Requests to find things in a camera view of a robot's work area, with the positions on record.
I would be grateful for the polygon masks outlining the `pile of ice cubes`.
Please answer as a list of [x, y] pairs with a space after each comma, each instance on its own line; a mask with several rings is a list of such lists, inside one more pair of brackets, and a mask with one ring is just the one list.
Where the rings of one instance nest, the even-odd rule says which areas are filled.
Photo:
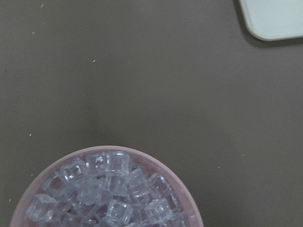
[[187, 227], [171, 184], [123, 151], [75, 158], [54, 171], [26, 210], [40, 227]]

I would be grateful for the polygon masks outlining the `cream rabbit tray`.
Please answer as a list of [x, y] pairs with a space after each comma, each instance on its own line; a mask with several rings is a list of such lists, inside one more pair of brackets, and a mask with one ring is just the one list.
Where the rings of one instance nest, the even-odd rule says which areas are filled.
[[246, 28], [257, 39], [276, 41], [303, 36], [301, 0], [240, 0]]

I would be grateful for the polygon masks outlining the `pink bowl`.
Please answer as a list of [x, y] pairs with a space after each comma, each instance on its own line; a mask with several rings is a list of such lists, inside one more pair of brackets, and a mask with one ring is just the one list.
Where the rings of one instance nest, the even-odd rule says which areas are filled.
[[70, 153], [61, 159], [57, 160], [50, 166], [48, 166], [44, 171], [42, 171], [28, 186], [26, 191], [23, 193], [19, 203], [16, 206], [16, 209], [13, 213], [10, 226], [11, 227], [36, 227], [37, 224], [31, 222], [26, 218], [26, 210], [32, 200], [32, 197], [41, 192], [40, 186], [46, 179], [61, 165], [66, 164], [69, 160], [72, 160], [76, 157], [83, 158], [87, 154], [95, 154], [101, 151], [124, 151], [129, 153], [133, 160], [143, 163], [146, 165], [149, 172], [159, 172], [161, 173], [171, 184], [175, 193], [178, 195], [178, 198], [183, 207], [183, 211], [188, 215], [188, 222], [191, 227], [202, 227], [203, 221], [199, 212], [199, 209], [190, 194], [187, 187], [183, 182], [178, 178], [178, 176], [172, 172], [166, 165], [161, 163], [159, 160], [149, 156], [146, 153], [140, 152], [138, 150], [120, 146], [96, 146], [91, 148], [85, 148], [73, 153]]

